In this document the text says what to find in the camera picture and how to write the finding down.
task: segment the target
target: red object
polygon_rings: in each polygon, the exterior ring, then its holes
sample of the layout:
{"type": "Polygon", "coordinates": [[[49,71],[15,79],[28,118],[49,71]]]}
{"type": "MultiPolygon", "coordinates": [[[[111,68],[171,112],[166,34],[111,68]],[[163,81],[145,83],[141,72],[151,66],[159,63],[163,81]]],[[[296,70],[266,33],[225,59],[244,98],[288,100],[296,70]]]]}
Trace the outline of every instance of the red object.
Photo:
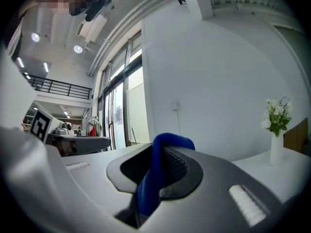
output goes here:
{"type": "Polygon", "coordinates": [[[95,136],[95,127],[89,132],[89,136],[95,136]]]}

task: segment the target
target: white vase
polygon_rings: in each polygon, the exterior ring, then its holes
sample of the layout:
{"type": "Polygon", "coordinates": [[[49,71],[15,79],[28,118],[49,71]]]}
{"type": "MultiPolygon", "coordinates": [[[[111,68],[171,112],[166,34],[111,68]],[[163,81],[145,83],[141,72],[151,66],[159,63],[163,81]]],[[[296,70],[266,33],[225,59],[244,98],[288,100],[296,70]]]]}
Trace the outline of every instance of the white vase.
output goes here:
{"type": "Polygon", "coordinates": [[[284,145],[284,131],[280,130],[278,137],[272,133],[271,150],[270,150],[270,164],[277,165],[280,163],[283,157],[283,145],[284,145]]]}

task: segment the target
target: blue cloth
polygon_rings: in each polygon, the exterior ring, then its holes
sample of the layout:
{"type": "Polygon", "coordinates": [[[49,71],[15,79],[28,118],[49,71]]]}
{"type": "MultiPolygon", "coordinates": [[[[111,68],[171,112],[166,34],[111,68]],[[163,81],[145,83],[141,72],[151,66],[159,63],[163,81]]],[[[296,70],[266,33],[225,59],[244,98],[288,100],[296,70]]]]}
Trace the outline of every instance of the blue cloth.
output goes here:
{"type": "Polygon", "coordinates": [[[159,134],[152,143],[151,165],[137,189],[139,212],[150,216],[159,205],[159,191],[165,186],[161,169],[161,146],[172,145],[195,150],[193,142],[172,133],[159,134]]]}

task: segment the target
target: table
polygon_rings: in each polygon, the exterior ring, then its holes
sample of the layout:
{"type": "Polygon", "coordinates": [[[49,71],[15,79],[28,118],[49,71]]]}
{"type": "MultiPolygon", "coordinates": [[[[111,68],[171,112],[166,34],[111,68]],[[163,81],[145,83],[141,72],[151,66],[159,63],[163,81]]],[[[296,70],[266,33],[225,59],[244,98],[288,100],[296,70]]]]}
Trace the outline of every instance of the table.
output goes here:
{"type": "Polygon", "coordinates": [[[311,158],[283,148],[281,162],[270,164],[270,151],[232,162],[273,192],[282,203],[299,194],[311,174],[311,158]]]}

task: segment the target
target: ceiling vent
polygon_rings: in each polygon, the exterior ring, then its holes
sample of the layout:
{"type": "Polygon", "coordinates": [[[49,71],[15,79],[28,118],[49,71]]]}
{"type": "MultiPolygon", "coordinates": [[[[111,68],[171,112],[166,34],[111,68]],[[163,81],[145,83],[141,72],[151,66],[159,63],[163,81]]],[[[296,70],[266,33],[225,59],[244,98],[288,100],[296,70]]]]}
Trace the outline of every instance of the ceiling vent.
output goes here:
{"type": "Polygon", "coordinates": [[[84,37],[86,43],[90,43],[90,41],[95,42],[107,22],[108,19],[104,18],[102,15],[98,15],[90,22],[84,20],[78,27],[77,35],[84,37]]]}

